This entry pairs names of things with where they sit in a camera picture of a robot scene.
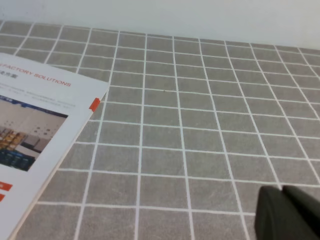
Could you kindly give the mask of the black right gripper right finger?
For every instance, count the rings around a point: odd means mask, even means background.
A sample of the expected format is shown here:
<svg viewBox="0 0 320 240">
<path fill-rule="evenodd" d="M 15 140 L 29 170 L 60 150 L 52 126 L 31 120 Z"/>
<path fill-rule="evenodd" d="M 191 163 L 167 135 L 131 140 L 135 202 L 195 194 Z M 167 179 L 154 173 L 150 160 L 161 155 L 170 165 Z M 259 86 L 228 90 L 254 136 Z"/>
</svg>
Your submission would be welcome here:
<svg viewBox="0 0 320 240">
<path fill-rule="evenodd" d="M 303 220 L 314 231 L 320 231 L 320 202 L 296 186 L 285 185 L 282 192 L 294 205 Z"/>
</svg>

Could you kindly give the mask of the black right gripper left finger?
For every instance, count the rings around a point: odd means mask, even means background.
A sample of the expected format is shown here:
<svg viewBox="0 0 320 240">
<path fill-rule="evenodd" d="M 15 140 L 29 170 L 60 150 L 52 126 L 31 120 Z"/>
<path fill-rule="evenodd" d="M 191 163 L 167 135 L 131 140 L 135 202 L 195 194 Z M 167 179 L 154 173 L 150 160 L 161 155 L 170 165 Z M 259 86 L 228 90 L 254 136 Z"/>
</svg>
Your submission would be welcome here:
<svg viewBox="0 0 320 240">
<path fill-rule="evenodd" d="M 273 186 L 262 186 L 258 192 L 254 219 L 258 240 L 318 240 L 313 231 L 282 192 Z"/>
</svg>

